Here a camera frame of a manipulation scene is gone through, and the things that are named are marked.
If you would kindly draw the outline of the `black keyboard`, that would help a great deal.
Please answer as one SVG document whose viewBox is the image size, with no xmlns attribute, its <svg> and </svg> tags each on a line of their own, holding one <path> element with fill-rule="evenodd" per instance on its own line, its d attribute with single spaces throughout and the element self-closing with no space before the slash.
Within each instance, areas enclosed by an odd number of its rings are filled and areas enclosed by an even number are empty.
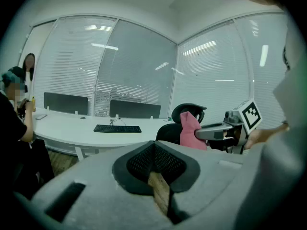
<svg viewBox="0 0 307 230">
<path fill-rule="evenodd" d="M 96 125 L 96 133 L 141 133 L 139 126 Z"/>
</svg>

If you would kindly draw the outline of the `black office chair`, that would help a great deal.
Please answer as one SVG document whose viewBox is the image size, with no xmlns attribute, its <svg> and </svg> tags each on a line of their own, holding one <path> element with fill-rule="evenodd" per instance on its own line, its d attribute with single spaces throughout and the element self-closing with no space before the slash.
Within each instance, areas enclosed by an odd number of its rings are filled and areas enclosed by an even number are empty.
<svg viewBox="0 0 307 230">
<path fill-rule="evenodd" d="M 171 118 L 174 121 L 173 124 L 166 124 L 159 128 L 156 140 L 168 141 L 175 144 L 180 144 L 180 134 L 182 132 L 182 123 L 180 115 L 184 112 L 190 112 L 191 115 L 196 118 L 198 124 L 202 122 L 205 116 L 205 110 L 207 107 L 192 104 L 183 103 L 178 105 L 172 112 Z"/>
</svg>

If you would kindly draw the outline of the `pink cloth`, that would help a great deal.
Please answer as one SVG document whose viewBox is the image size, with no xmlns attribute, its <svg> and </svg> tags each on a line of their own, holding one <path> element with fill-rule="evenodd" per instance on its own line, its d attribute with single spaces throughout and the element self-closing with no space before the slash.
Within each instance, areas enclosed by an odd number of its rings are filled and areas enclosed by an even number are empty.
<svg viewBox="0 0 307 230">
<path fill-rule="evenodd" d="M 198 150 L 207 150 L 206 142 L 195 136 L 195 131 L 201 129 L 197 119 L 187 111 L 180 114 L 180 120 L 182 124 L 180 145 Z"/>
</svg>

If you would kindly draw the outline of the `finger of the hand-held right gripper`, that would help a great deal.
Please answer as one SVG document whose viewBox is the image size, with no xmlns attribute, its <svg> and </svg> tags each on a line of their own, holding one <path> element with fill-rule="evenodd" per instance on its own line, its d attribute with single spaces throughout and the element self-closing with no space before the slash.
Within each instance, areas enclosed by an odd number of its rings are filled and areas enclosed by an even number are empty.
<svg viewBox="0 0 307 230">
<path fill-rule="evenodd" d="M 228 123 L 215 123 L 204 125 L 195 131 L 195 137 L 202 140 L 223 140 L 224 132 L 234 127 Z"/>
</svg>

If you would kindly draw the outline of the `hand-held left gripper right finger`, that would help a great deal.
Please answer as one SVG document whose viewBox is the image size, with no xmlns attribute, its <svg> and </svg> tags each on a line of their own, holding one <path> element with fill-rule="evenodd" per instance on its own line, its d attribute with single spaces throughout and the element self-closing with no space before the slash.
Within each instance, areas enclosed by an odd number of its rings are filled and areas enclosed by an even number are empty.
<svg viewBox="0 0 307 230">
<path fill-rule="evenodd" d="M 166 141 L 155 146 L 183 162 L 184 172 L 168 184 L 169 206 L 182 224 L 235 224 L 254 179 L 254 151 L 238 155 Z"/>
</svg>

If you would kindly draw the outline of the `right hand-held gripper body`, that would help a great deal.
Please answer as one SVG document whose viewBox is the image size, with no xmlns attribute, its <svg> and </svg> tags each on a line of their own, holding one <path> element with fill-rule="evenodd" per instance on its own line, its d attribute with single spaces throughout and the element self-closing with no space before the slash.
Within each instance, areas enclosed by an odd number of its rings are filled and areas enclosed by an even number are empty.
<svg viewBox="0 0 307 230">
<path fill-rule="evenodd" d="M 222 128 L 218 130 L 222 137 L 209 139 L 208 144 L 211 149 L 241 154 L 250 133 L 261 121 L 262 116 L 255 101 L 245 101 L 233 110 L 225 112 Z"/>
</svg>

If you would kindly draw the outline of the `person's light grey shirt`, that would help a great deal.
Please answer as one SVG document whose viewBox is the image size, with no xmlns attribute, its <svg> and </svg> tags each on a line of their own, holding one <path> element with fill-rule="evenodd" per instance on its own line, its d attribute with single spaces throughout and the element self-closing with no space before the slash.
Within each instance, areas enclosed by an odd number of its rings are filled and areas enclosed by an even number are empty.
<svg viewBox="0 0 307 230">
<path fill-rule="evenodd" d="M 286 130 L 263 144 L 252 186 L 240 207 L 237 230 L 307 229 L 307 41 L 288 16 L 285 78 L 274 89 Z"/>
</svg>

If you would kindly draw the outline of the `long dark desk divider panel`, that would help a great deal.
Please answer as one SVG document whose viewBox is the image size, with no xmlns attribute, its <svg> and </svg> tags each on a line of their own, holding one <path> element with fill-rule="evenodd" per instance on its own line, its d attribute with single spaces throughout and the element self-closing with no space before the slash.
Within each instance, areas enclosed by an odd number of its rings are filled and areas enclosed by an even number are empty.
<svg viewBox="0 0 307 230">
<path fill-rule="evenodd" d="M 159 118 L 161 106 L 156 104 L 127 102 L 127 101 L 110 101 L 109 116 L 120 118 Z"/>
</svg>

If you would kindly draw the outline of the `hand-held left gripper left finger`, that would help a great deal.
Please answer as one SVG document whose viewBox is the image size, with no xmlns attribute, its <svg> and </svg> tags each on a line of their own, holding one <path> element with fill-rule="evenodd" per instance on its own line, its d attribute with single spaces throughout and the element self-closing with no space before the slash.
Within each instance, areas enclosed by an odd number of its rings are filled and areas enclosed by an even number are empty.
<svg viewBox="0 0 307 230">
<path fill-rule="evenodd" d="M 114 162 L 141 146 L 128 145 L 88 157 L 45 184 L 31 200 L 14 197 L 24 230 L 166 230 L 171 221 L 152 196 L 125 191 L 112 173 Z"/>
</svg>

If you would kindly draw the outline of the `short dark desk divider panel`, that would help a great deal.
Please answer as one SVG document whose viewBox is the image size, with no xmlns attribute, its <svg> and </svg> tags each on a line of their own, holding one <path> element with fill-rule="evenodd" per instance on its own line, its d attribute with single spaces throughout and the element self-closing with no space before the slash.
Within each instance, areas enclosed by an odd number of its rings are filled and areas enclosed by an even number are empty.
<svg viewBox="0 0 307 230">
<path fill-rule="evenodd" d="M 44 93 L 44 108 L 49 110 L 80 115 L 88 115 L 88 98 L 74 95 Z"/>
</svg>

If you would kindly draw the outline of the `person's right forearm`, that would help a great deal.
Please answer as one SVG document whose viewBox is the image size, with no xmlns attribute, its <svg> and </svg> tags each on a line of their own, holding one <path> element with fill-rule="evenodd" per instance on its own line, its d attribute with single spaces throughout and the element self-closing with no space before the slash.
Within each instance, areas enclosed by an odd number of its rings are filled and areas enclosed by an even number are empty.
<svg viewBox="0 0 307 230">
<path fill-rule="evenodd" d="M 257 143 L 266 142 L 271 136 L 280 132 L 287 131 L 288 129 L 289 125 L 286 122 L 282 123 L 279 127 L 274 129 L 255 129 L 250 133 L 244 149 L 248 150 Z"/>
</svg>

